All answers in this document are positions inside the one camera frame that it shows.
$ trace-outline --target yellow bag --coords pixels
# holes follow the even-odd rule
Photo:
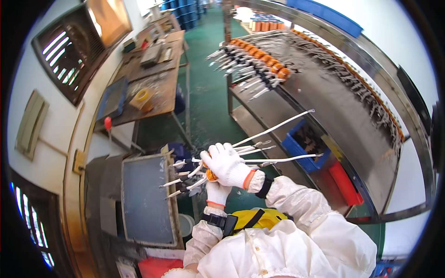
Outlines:
[[[280,220],[287,219],[287,216],[274,209],[262,209],[264,214],[253,225],[252,228],[268,228],[269,230],[275,226]],[[232,213],[232,215],[238,216],[238,222],[236,222],[234,230],[244,228],[244,226],[255,216],[258,210],[240,210]]]

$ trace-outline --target window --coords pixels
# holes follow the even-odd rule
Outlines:
[[[131,31],[122,0],[88,0],[86,3],[94,26],[106,47]]]
[[[51,23],[32,40],[32,46],[50,79],[72,104],[78,105],[106,57],[86,5]]]
[[[12,171],[12,181],[17,209],[43,261],[48,268],[63,274],[62,277],[74,277],[62,238],[58,196],[30,183],[15,171]]]

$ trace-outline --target metal workbench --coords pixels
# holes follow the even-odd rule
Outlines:
[[[345,53],[373,78],[396,108],[413,140],[424,177],[426,201],[407,210],[391,214],[385,213],[397,175],[398,159],[391,155],[388,156],[388,153],[384,151],[388,148],[385,146],[384,140],[376,137],[376,132],[372,132],[366,126],[357,126],[357,122],[360,122],[357,119],[355,124],[354,121],[349,121],[348,114],[342,111],[341,103],[329,102],[335,100],[335,98],[323,98],[319,88],[313,88],[314,83],[307,81],[311,78],[310,73],[299,79],[298,86],[295,85],[294,81],[288,80],[284,86],[278,86],[274,91],[265,94],[267,95],[266,98],[263,95],[249,103],[246,101],[248,98],[243,96],[243,93],[238,94],[236,86],[233,86],[231,76],[229,76],[227,79],[229,113],[244,131],[250,135],[254,132],[254,129],[265,130],[304,110],[315,108],[316,113],[307,115],[306,120],[322,136],[325,143],[340,161],[355,188],[364,199],[369,212],[360,218],[348,218],[349,221],[360,224],[390,222],[429,210],[433,203],[435,186],[428,136],[417,112],[405,95],[398,80],[397,67],[389,58],[365,36],[360,35],[358,38],[353,38],[311,14],[265,0],[235,0],[234,4],[274,14],[308,29]],[[229,6],[229,1],[223,1],[224,11]],[[229,41],[230,37],[230,26],[225,24],[226,42]],[[311,92],[298,94],[297,88]],[[242,106],[232,110],[232,97],[236,97]],[[271,115],[272,113],[264,114],[266,106],[267,110],[269,112],[273,111],[275,115]],[[354,114],[354,117],[356,115],[364,116],[360,112]],[[278,129],[275,133],[270,134],[270,138],[281,146],[283,132],[288,131],[291,126],[283,126],[283,130]],[[266,151],[265,155],[273,158],[283,157],[283,155],[288,156],[284,148],[275,148],[274,152]],[[294,175],[294,177],[291,177],[294,181],[296,179],[301,181],[300,183],[320,189],[322,192],[326,190],[321,188],[320,184],[322,183],[317,177],[312,174],[307,175],[296,163],[286,163],[286,165],[282,164],[277,167],[283,174],[290,173]],[[336,200],[337,197],[328,196],[326,193],[325,196],[333,207],[342,207],[341,202]]]

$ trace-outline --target black wristband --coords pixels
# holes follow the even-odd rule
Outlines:
[[[267,195],[267,193],[269,193],[269,190],[270,190],[270,188],[272,186],[272,182],[273,181],[274,180],[271,180],[269,178],[265,178],[264,179],[264,183],[263,183],[263,187],[261,188],[261,190],[258,193],[255,193],[255,195],[258,198],[266,199],[266,195]]]

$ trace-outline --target tape roll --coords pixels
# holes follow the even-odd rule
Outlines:
[[[148,88],[142,88],[135,96],[134,100],[137,102],[142,102],[148,98],[149,90]]]

